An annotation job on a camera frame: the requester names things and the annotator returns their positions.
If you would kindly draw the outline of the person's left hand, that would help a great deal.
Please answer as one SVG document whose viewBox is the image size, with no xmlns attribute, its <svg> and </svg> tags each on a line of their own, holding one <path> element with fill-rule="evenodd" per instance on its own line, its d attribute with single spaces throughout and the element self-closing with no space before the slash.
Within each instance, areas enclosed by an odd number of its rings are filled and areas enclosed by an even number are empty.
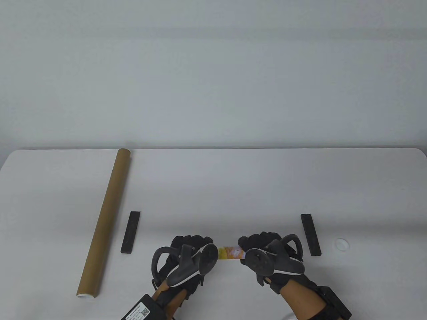
<svg viewBox="0 0 427 320">
<path fill-rule="evenodd" d="M 209 237 L 202 237 L 200 235 L 196 236 L 176 236 L 170 245 L 170 247 L 177 249 L 177 251 L 181 250 L 181 247 L 186 244 L 191 246 L 192 255 L 195 254 L 201 247 L 206 244 L 213 243 L 212 239 Z M 158 271 L 158 280 L 155 282 L 156 286 L 160 286 L 160 284 L 166 280 L 166 277 L 169 273 L 178 266 L 178 259 L 175 256 L 169 255 L 166 258 L 166 262 L 162 268 Z M 192 279 L 189 279 L 187 282 L 184 282 L 180 285 L 180 289 L 186 290 L 185 299 L 188 300 L 190 295 L 194 294 L 196 289 L 200 284 L 203 285 L 204 276 L 196 275 Z"/>
</svg>

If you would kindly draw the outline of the person's right hand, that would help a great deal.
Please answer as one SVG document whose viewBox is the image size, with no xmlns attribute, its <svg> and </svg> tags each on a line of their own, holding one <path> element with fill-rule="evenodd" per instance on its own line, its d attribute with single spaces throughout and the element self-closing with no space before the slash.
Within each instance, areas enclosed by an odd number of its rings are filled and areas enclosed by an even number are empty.
<svg viewBox="0 0 427 320">
<path fill-rule="evenodd" d="M 279 294 L 290 280 L 313 291 L 317 285 L 305 276 L 303 264 L 303 248 L 295 234 L 281 237 L 277 233 L 262 232 L 238 240 L 244 250 L 242 265 L 247 266 L 256 274 L 257 282 Z"/>
</svg>

